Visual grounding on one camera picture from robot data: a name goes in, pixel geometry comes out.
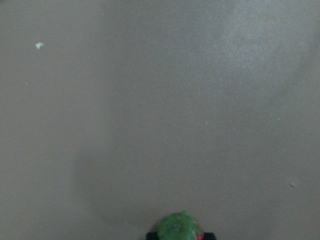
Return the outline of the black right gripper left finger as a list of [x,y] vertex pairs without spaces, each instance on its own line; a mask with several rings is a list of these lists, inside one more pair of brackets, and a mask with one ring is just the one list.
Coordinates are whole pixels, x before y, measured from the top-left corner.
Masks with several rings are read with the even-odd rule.
[[148,232],[145,236],[145,240],[159,240],[158,233],[156,231]]

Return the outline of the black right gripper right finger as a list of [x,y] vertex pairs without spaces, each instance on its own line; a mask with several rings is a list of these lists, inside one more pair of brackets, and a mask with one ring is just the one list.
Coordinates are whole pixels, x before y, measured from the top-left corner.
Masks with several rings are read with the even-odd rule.
[[203,240],[216,240],[216,235],[213,232],[204,232]]

